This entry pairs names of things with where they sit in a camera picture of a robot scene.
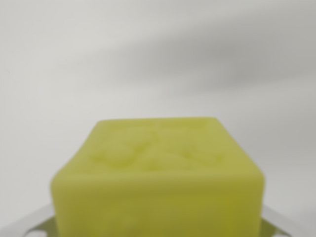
soap dish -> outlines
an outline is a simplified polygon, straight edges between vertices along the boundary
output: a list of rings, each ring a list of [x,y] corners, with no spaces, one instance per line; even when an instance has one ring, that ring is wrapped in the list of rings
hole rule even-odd
[[[52,204],[0,230],[0,237],[59,237]],[[259,237],[311,237],[295,223],[263,206]]]

green soap bar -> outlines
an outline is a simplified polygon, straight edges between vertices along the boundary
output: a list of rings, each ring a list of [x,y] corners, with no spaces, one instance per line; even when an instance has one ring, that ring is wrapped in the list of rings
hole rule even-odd
[[[215,118],[97,123],[52,181],[61,237],[257,237],[264,177]]]

white backdrop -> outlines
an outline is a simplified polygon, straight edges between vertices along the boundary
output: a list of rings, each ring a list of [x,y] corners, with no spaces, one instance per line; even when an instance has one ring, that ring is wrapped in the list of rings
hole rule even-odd
[[[98,120],[217,117],[316,233],[316,1],[0,1],[0,228]]]

soap top surface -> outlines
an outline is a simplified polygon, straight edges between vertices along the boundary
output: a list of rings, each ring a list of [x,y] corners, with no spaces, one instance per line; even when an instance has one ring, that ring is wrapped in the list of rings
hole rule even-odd
[[[260,172],[215,118],[104,120],[60,174],[162,175]]]

yellow-green soap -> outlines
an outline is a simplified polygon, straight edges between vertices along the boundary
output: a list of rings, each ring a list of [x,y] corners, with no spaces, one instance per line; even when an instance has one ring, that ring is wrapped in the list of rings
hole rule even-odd
[[[257,237],[264,177],[215,118],[98,122],[54,177],[60,237]]]

